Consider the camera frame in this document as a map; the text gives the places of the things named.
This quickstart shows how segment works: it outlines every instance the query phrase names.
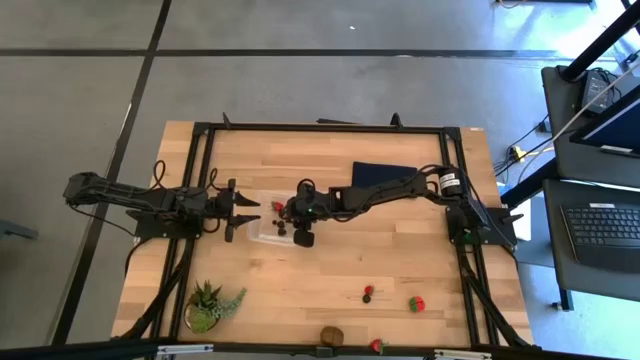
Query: concrete floor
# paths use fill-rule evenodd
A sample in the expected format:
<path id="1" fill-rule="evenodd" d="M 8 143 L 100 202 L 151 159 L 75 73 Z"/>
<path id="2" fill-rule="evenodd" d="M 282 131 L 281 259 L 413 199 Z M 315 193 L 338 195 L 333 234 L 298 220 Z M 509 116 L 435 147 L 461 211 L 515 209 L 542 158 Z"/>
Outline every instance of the concrete floor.
<path id="1" fill-rule="evenodd" d="M 160 6 L 160 0 L 3 1 L 0 48 L 146 48 Z M 160 47 L 555 50 L 571 56 L 598 35 L 601 23 L 578 4 L 532 3 L 507 11 L 489 0 L 184 0 L 173 3 Z M 0 218 L 40 231 L 36 241 L 0 242 L 0 348 L 48 341 L 87 224 L 65 208 L 60 194 L 75 172 L 104 173 L 141 62 L 0 57 Z M 156 58 L 119 181 L 149 183 L 165 121 L 220 121 L 223 111 L 237 122 L 324 117 L 368 124 L 386 124 L 399 112 L 405 124 L 484 127 L 498 159 L 546 114 L 540 69 L 557 64 L 489 58 Z M 523 147 L 542 138 L 534 135 Z M 108 218 L 133 228 L 120 209 L 110 209 Z M 109 337 L 130 241 L 104 227 L 71 342 Z M 552 312 L 546 305 L 557 300 L 553 271 L 535 266 L 520 271 L 538 345 L 638 357 L 630 335 L 630 314 L 640 314 L 638 304 L 579 294 L 576 312 Z"/>

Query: green plant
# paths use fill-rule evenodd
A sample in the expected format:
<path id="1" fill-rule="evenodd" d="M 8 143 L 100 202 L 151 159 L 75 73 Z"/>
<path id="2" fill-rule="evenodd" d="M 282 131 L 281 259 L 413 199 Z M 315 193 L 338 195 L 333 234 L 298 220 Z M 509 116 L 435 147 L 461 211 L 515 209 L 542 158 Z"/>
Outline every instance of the green plant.
<path id="1" fill-rule="evenodd" d="M 196 283 L 194 293 L 189 297 L 189 316 L 187 320 L 191 324 L 194 333 L 203 333 L 213 327 L 219 319 L 233 316 L 242 303 L 247 289 L 242 289 L 233 300 L 218 299 L 222 286 L 213 290 L 207 280 L 204 286 Z"/>

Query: wooden tabletop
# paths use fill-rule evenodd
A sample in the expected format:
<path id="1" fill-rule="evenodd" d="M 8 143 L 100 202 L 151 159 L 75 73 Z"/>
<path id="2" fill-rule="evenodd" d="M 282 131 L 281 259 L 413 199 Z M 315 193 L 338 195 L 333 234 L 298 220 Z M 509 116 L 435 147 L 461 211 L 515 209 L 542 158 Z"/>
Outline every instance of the wooden tabletop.
<path id="1" fill-rule="evenodd" d="M 164 186 L 181 183 L 192 128 L 192 122 L 166 125 L 158 154 L 167 164 Z M 482 201 L 500 206 L 484 131 L 464 128 L 462 135 L 469 176 Z M 452 144 L 449 148 L 455 159 Z M 242 194 L 258 200 L 264 191 L 291 192 L 302 178 L 313 179 L 323 192 L 329 186 L 348 186 L 353 161 L 440 164 L 439 149 L 435 135 L 216 131 L 210 166 L 219 170 L 216 185 L 236 178 Z M 199 168 L 196 162 L 192 184 Z M 255 208 L 236 208 L 236 213 L 252 211 Z M 344 332 L 345 345 L 366 346 L 375 338 L 396 346 L 469 345 L 443 207 L 426 199 L 405 199 L 373 207 L 347 223 L 320 222 L 313 227 L 316 241 L 309 249 L 250 241 L 247 228 L 236 231 L 233 243 L 224 242 L 224 231 L 196 241 L 187 291 L 188 296 L 196 280 L 223 285 L 223 298 L 245 287 L 238 313 L 205 334 L 193 334 L 183 323 L 179 339 L 319 344 L 321 329 L 332 325 Z M 128 330 L 155 296 L 167 244 L 154 239 L 133 255 L 113 335 Z M 483 248 L 494 302 L 520 336 L 532 341 L 513 258 L 499 247 Z M 364 304 L 363 289 L 369 284 L 375 294 Z M 408 308 L 409 298 L 416 295 L 426 303 L 426 311 L 418 314 Z M 170 298 L 165 310 L 165 335 L 173 302 Z M 481 340 L 488 342 L 482 307 L 477 299 L 475 303 Z"/>

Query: plant pot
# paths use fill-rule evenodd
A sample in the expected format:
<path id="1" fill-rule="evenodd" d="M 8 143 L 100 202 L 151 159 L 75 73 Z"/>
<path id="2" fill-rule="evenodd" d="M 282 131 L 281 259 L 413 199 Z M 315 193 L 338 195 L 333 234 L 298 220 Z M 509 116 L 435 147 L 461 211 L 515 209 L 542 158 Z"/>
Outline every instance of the plant pot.
<path id="1" fill-rule="evenodd" d="M 183 319 L 184 319 L 184 324 L 185 324 L 185 325 L 187 325 L 187 327 L 189 328 L 189 330 L 192 330 L 192 329 L 191 329 L 191 324 L 189 323 L 189 314 L 190 314 L 190 313 L 191 313 L 191 305 L 187 305 L 187 306 L 184 308 L 184 316 L 183 316 Z M 213 329 L 213 327 L 214 327 L 214 326 L 216 326 L 216 325 L 218 324 L 218 322 L 219 322 L 219 321 L 220 321 L 220 319 L 216 319 L 216 321 L 213 323 L 213 325 L 211 325 L 211 326 L 209 326 L 209 327 L 207 328 L 207 331 L 209 331 L 209 330 Z"/>

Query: table leg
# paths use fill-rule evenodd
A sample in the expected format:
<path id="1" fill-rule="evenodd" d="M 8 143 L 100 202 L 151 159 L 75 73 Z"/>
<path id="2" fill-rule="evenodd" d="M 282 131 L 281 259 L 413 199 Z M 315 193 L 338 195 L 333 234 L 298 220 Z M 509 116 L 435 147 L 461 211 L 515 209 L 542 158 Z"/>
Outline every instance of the table leg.
<path id="1" fill-rule="evenodd" d="M 560 289 L 560 302 L 555 302 L 551 304 L 558 310 L 562 311 L 573 311 L 573 297 L 571 297 L 571 291 L 565 290 L 563 288 Z"/>
<path id="2" fill-rule="evenodd" d="M 516 187 L 504 193 L 504 195 L 500 197 L 500 200 L 512 209 L 542 190 L 542 180 L 556 179 L 557 177 L 558 164 L 556 158 L 553 158 L 536 170 L 536 172 L 529 175 L 520 184 L 516 185 Z"/>
<path id="3" fill-rule="evenodd" d="M 38 232 L 24 226 L 0 220 L 0 238 L 4 235 L 18 235 L 27 239 L 35 239 L 38 237 Z"/>

